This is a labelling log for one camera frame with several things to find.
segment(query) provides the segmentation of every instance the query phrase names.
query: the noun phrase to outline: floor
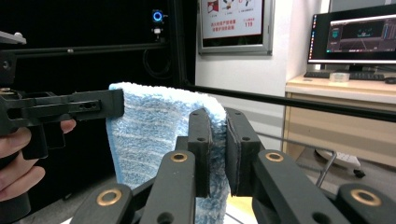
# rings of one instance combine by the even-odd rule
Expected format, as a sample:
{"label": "floor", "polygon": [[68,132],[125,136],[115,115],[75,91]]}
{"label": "floor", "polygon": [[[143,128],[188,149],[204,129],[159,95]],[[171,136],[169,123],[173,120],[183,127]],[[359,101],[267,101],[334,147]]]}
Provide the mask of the floor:
{"label": "floor", "polygon": [[[353,171],[344,167],[333,165],[326,175],[321,187],[336,193],[339,186],[345,183],[358,182],[381,190],[391,199],[396,201],[396,168],[378,163],[360,160],[361,169],[366,174],[363,178],[354,176]],[[298,158],[297,163],[316,183],[319,173],[318,169],[323,167],[326,160],[321,158],[311,149],[306,149]],[[84,199],[97,187],[116,182],[115,176],[104,178],[103,181],[70,195],[66,200],[59,200],[50,206],[24,218],[18,224],[67,224],[68,219],[74,215]],[[251,210],[250,198],[230,198],[227,206],[225,224],[254,224],[257,223]]]}

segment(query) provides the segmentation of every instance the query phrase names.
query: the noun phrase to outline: finger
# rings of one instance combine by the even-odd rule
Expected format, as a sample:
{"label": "finger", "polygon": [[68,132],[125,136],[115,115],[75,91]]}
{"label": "finger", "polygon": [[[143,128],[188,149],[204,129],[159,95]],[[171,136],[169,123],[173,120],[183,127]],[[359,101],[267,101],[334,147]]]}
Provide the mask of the finger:
{"label": "finger", "polygon": [[0,202],[20,196],[36,185],[45,175],[42,167],[34,166],[28,173],[0,191]]}
{"label": "finger", "polygon": [[26,161],[23,158],[22,153],[19,153],[15,160],[13,160],[4,169],[0,170],[0,190],[11,185],[21,176],[25,175],[30,169],[32,169],[32,166],[35,165],[36,162],[37,160]]}
{"label": "finger", "polygon": [[15,133],[0,137],[0,158],[21,150],[29,144],[32,137],[29,129],[19,128]]}
{"label": "finger", "polygon": [[64,120],[61,122],[61,128],[64,133],[70,133],[76,127],[76,121],[73,119]]}

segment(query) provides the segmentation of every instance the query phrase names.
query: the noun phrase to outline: desk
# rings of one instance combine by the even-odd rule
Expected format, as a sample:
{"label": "desk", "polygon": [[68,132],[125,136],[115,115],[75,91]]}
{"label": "desk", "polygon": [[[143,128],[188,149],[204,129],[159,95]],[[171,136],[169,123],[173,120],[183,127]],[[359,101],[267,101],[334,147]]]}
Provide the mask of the desk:
{"label": "desk", "polygon": [[[295,77],[286,85],[293,99],[396,111],[396,85],[383,81]],[[284,138],[396,166],[396,123],[287,106]],[[297,159],[304,146],[285,142],[285,153]]]}

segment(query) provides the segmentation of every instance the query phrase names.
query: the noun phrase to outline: white wall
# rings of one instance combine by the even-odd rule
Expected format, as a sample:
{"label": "white wall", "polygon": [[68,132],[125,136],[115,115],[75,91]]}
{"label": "white wall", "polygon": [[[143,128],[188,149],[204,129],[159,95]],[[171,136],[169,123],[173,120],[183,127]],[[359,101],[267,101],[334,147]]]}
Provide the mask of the white wall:
{"label": "white wall", "polygon": [[[319,0],[276,0],[273,55],[197,54],[195,84],[285,96],[287,80],[306,70],[312,15],[320,11],[320,3]],[[256,132],[282,136],[284,106],[216,97],[224,106],[244,112]],[[259,137],[266,148],[280,149],[278,140]]]}

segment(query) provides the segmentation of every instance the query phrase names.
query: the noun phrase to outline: computer monitor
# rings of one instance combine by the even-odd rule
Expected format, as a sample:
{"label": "computer monitor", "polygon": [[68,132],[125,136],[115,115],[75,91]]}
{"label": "computer monitor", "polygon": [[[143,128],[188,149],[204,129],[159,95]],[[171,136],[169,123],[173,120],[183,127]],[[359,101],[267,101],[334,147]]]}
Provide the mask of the computer monitor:
{"label": "computer monitor", "polygon": [[315,14],[308,63],[396,65],[396,5]]}

